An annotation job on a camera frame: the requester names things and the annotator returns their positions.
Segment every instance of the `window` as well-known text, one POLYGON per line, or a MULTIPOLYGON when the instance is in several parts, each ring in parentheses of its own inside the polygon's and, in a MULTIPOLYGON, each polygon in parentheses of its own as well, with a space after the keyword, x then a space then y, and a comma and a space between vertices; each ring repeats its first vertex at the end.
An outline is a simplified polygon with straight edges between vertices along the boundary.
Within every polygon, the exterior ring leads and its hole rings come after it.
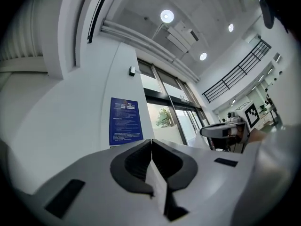
POLYGON ((206 118, 188 85, 155 65, 138 63, 155 138, 194 146, 206 118))
POLYGON ((162 92, 158 81, 156 80, 154 73, 151 70, 151 67, 139 62, 139 69, 141 71, 141 80, 143 88, 151 89, 157 92, 162 92))

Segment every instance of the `black metal railing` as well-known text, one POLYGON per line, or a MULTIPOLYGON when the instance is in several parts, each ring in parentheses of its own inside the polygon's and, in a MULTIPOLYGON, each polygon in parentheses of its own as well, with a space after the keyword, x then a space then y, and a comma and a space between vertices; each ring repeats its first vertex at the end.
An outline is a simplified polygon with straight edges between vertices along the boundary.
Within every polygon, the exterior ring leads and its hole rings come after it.
POLYGON ((238 65, 203 93, 208 102, 211 103, 214 101, 245 77, 261 61, 270 48, 269 44, 260 40, 238 65))

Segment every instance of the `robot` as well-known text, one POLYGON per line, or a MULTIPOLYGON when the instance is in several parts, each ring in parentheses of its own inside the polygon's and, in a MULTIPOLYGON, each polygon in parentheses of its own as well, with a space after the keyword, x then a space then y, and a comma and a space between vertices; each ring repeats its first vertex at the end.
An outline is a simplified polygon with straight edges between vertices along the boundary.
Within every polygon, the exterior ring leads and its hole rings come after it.
MULTIPOLYGON (((257 123, 253 108, 245 104, 199 136, 225 144, 243 128, 246 143, 257 123)), ((79 159, 34 195, 17 193, 46 225, 252 225, 291 185, 301 158, 299 131, 283 127, 243 153, 137 141, 79 159)))

